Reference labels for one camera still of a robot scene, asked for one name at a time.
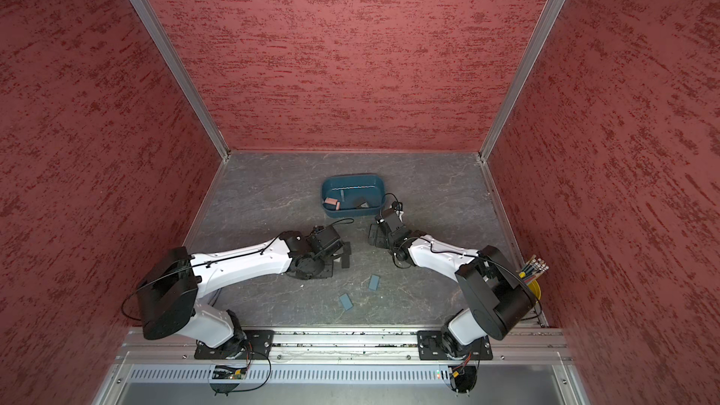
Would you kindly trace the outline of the black eraser mid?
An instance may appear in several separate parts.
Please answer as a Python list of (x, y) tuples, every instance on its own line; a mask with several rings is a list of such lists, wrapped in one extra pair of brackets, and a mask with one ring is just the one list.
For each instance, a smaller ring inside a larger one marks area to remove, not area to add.
[(369, 202), (365, 200), (364, 198), (360, 198), (354, 202), (354, 208), (355, 209), (365, 209), (370, 208)]

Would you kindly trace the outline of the blue eraser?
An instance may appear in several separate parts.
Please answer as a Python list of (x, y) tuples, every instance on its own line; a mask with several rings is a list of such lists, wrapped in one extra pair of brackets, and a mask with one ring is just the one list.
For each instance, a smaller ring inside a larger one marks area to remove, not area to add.
[(381, 278), (377, 275), (372, 275), (369, 280), (369, 290), (376, 292), (379, 289)]
[(341, 303), (341, 305), (342, 305), (343, 309), (345, 309), (345, 311), (349, 311), (350, 309), (352, 309), (354, 307), (352, 299), (350, 298), (350, 296), (348, 296), (348, 294), (341, 295), (339, 297), (339, 302)]

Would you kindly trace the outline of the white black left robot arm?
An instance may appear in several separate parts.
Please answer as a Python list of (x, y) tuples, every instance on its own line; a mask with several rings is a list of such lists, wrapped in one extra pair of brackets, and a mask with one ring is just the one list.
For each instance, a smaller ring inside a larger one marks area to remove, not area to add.
[(286, 275), (300, 281), (330, 279), (335, 260), (350, 266), (351, 244), (332, 226), (305, 235), (281, 232), (268, 242), (218, 253), (191, 254), (171, 249), (142, 278), (138, 299), (142, 335), (147, 341), (182, 336), (196, 341), (202, 360), (251, 358), (267, 354), (271, 342), (254, 342), (236, 314), (209, 305), (206, 298), (243, 281)]

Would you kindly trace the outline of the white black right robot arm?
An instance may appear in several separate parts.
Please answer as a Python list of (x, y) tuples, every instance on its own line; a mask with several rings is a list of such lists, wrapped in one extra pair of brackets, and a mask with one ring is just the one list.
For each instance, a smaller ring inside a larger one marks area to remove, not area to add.
[(466, 301), (441, 330), (442, 350), (459, 359), (484, 339), (501, 341), (533, 311), (539, 299), (500, 249), (463, 249), (410, 230), (400, 217), (380, 217), (369, 227), (369, 243), (397, 261), (453, 279)]

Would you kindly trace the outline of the black eraser lower centre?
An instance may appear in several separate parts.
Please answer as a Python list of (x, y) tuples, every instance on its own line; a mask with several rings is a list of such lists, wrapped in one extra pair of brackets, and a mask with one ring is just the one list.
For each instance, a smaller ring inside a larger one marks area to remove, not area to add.
[(340, 265), (342, 269), (351, 267), (352, 245), (350, 242), (344, 242), (342, 245), (342, 253), (340, 255)]

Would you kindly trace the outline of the teal plastic storage box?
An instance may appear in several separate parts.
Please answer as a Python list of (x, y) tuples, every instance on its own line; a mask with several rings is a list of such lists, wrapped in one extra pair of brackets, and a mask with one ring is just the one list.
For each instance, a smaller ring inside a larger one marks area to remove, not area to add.
[[(377, 174), (345, 174), (328, 177), (321, 187), (321, 200), (324, 213), (331, 219), (375, 216), (383, 209), (386, 199), (386, 185)], [(326, 198), (339, 200), (340, 207), (335, 210), (324, 204)], [(370, 208), (355, 209), (354, 202), (364, 198)]]

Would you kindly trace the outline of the yellow pencil cup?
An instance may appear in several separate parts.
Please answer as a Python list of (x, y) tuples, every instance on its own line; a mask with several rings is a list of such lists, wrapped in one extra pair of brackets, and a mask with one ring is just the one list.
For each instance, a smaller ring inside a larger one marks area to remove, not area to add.
[(538, 301), (540, 301), (541, 298), (542, 298), (542, 289), (541, 289), (538, 281), (537, 281), (537, 280), (532, 280), (531, 282), (529, 282), (529, 283), (528, 283), (528, 288), (529, 288), (529, 289), (531, 290), (531, 292), (534, 294), (534, 296), (536, 297), (536, 299), (537, 299)]

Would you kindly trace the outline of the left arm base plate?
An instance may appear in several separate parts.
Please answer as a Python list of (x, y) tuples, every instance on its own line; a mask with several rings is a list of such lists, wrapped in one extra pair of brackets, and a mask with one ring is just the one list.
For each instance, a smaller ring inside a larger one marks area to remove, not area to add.
[(196, 360), (249, 360), (254, 356), (268, 356), (273, 345), (272, 330), (249, 330), (232, 336), (225, 343), (211, 348), (197, 341)]

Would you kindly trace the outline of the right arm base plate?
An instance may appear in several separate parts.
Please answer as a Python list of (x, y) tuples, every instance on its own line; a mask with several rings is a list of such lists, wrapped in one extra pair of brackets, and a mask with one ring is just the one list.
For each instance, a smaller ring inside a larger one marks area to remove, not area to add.
[(421, 330), (416, 334), (419, 358), (429, 360), (493, 360), (491, 343), (488, 337), (480, 337), (472, 343), (463, 345), (448, 330)]

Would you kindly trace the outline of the aluminium front rail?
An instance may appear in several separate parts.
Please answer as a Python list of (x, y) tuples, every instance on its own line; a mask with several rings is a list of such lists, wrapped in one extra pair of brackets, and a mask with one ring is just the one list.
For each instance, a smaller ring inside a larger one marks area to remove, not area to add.
[[(400, 365), (423, 364), (413, 326), (275, 327), (273, 364)], [(558, 328), (521, 326), (503, 340), (490, 339), (491, 365), (573, 365), (574, 356)], [(116, 363), (197, 364), (196, 342), (182, 336), (157, 341), (143, 338), (138, 327), (127, 333)]]

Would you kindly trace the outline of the right corner aluminium post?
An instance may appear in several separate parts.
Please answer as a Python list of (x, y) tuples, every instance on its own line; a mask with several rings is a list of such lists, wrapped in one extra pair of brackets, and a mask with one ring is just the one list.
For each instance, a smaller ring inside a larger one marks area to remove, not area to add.
[(507, 90), (504, 100), (502, 101), (499, 112), (496, 115), (492, 126), (490, 127), (489, 133), (487, 134), (486, 140), (478, 153), (480, 163), (486, 164), (489, 162), (491, 152), (493, 148), (495, 148), (508, 118), (510, 118), (510, 114), (521, 95), (523, 87), (532, 73), (534, 64), (538, 60), (538, 57), (545, 46), (564, 3), (566, 3), (566, 0), (546, 1), (519, 62), (516, 73)]

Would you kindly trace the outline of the corner aluminium post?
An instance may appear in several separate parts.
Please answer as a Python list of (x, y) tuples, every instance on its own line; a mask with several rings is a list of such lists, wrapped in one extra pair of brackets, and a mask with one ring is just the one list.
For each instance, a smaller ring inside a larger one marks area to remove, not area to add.
[(182, 90), (193, 112), (195, 112), (206, 135), (211, 140), (213, 146), (215, 146), (221, 160), (223, 162), (227, 162), (231, 155), (230, 147), (221, 135), (221, 131), (208, 111), (208, 108), (206, 107), (206, 104), (204, 103), (193, 80), (191, 80), (191, 75), (189, 75), (179, 54), (176, 52), (170, 37), (163, 28), (163, 25), (159, 20), (157, 13), (154, 11), (150, 1), (129, 0), (129, 2), (140, 18), (145, 30), (150, 35), (153, 43), (155, 43), (161, 57), (168, 69), (170, 69), (172, 76), (174, 76), (174, 80)]
[(489, 133), (487, 134), (486, 140), (478, 153), (480, 163), (486, 164), (489, 162), (491, 152), (493, 148), (495, 148), (508, 118), (510, 118), (510, 114), (521, 95), (523, 87), (532, 73), (534, 64), (538, 60), (538, 57), (545, 46), (564, 3), (566, 3), (566, 0), (546, 1), (519, 62), (516, 73), (507, 90), (504, 100), (502, 101), (499, 112), (496, 115), (492, 126), (490, 127)]

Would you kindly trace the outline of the left corner aluminium post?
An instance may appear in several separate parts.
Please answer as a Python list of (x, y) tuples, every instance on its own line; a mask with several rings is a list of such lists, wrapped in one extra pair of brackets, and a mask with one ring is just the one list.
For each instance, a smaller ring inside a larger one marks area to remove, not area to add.
[(195, 112), (206, 135), (211, 140), (213, 146), (215, 146), (221, 160), (223, 162), (227, 162), (231, 155), (230, 147), (221, 135), (221, 131), (208, 111), (208, 108), (206, 107), (206, 104), (204, 103), (193, 80), (191, 80), (191, 75), (189, 75), (179, 54), (176, 52), (170, 37), (163, 28), (163, 25), (159, 20), (157, 13), (154, 11), (150, 1), (129, 0), (129, 2), (140, 18), (145, 30), (150, 35), (153, 43), (155, 43), (161, 57), (168, 69), (170, 69), (172, 76), (174, 76), (174, 80), (182, 90), (193, 112)]

